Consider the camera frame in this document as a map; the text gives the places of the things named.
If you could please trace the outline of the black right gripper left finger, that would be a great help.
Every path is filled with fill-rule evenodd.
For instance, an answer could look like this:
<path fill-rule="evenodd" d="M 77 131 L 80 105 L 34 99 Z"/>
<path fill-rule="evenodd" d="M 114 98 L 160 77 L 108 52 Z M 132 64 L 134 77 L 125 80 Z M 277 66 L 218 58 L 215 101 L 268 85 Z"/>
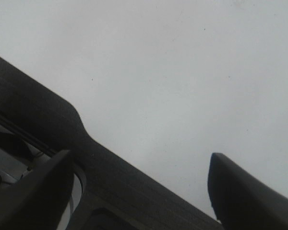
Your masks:
<path fill-rule="evenodd" d="M 0 192 L 0 230 L 57 229 L 72 187 L 72 155 L 62 150 Z"/>

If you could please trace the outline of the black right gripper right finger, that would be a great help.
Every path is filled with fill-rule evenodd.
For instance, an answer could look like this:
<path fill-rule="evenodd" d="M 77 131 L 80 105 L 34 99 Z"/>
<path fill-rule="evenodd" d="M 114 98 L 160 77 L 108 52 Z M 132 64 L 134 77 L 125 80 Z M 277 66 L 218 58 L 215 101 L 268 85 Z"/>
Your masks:
<path fill-rule="evenodd" d="M 288 230 L 288 198 L 222 153 L 212 153 L 207 188 L 226 230 Z"/>

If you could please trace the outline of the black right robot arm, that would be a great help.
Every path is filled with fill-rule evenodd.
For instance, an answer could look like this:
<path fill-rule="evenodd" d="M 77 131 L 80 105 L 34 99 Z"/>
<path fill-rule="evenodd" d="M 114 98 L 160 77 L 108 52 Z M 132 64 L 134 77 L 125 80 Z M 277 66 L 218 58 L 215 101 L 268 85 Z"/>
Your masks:
<path fill-rule="evenodd" d="M 66 100 L 0 57 L 0 230 L 288 230 L 288 198 L 213 153 L 216 219 L 94 141 Z"/>

